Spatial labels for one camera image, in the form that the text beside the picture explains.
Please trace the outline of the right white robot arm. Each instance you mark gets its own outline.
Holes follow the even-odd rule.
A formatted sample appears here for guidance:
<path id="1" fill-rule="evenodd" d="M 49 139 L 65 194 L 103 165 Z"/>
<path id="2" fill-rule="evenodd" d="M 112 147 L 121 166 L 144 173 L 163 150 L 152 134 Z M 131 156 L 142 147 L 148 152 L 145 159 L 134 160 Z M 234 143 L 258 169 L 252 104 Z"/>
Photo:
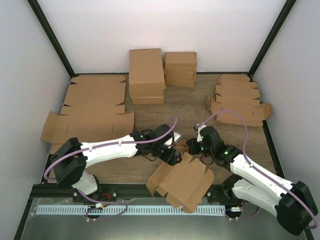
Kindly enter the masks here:
<path id="1" fill-rule="evenodd" d="M 317 225 L 318 208 L 305 183 L 293 183 L 266 170 L 239 148 L 225 144 L 212 126 L 200 123 L 194 126 L 194 130 L 197 137 L 187 141 L 189 153 L 209 157 L 232 173 L 222 188 L 225 200 L 232 202 L 238 198 L 260 207 L 295 236 L 311 223 Z"/>

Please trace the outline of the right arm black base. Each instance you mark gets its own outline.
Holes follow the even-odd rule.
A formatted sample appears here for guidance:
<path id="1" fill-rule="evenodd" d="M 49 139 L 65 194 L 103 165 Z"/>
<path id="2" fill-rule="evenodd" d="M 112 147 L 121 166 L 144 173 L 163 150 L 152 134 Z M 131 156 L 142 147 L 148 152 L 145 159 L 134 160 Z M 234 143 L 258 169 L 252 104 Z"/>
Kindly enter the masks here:
<path id="1" fill-rule="evenodd" d="M 210 204 L 219 203 L 221 205 L 239 205 L 244 200 L 237 198 L 232 192 L 232 186 L 227 184 L 212 184 L 205 194 Z"/>

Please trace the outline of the small cardboard box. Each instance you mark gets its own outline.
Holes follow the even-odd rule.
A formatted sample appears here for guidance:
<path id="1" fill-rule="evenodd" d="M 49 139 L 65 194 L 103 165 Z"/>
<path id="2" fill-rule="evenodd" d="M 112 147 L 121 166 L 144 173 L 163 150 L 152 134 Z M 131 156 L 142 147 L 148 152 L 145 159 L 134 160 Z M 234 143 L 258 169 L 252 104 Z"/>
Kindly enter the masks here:
<path id="1" fill-rule="evenodd" d="M 175 147 L 182 161 L 174 166 L 162 162 L 146 183 L 151 195 L 156 192 L 166 198 L 174 208 L 182 207 L 185 213 L 194 213 L 214 181 L 214 173 L 188 153 L 186 140 Z"/>

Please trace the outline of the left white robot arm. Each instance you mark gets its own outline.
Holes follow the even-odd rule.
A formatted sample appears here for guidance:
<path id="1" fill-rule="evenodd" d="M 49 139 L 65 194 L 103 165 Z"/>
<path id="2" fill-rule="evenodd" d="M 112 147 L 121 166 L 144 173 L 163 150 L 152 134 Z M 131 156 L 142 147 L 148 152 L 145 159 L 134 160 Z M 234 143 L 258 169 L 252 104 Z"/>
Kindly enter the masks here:
<path id="1" fill-rule="evenodd" d="M 167 124 L 102 142 L 79 142 L 73 137 L 51 156 L 51 170 L 59 187 L 75 188 L 89 201 L 97 202 L 102 196 L 102 189 L 97 178 L 86 171 L 87 168 L 110 160 L 147 155 L 174 166 L 182 160 L 180 151 L 175 149 L 181 140 L 181 134 Z"/>

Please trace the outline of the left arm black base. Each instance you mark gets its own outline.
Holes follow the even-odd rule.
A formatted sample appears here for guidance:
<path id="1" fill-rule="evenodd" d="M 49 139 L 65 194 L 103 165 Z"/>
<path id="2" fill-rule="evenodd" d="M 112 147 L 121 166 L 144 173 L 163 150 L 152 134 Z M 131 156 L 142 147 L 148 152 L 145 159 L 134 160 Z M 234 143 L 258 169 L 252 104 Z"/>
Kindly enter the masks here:
<path id="1" fill-rule="evenodd" d="M 85 205 L 95 203 L 83 197 L 78 191 L 76 191 L 76 193 L 77 196 L 72 198 L 74 203 L 83 203 Z M 88 195 L 88 197 L 99 202 L 115 202 L 117 199 L 117 193 L 118 189 L 115 185 L 102 184 L 96 192 Z"/>

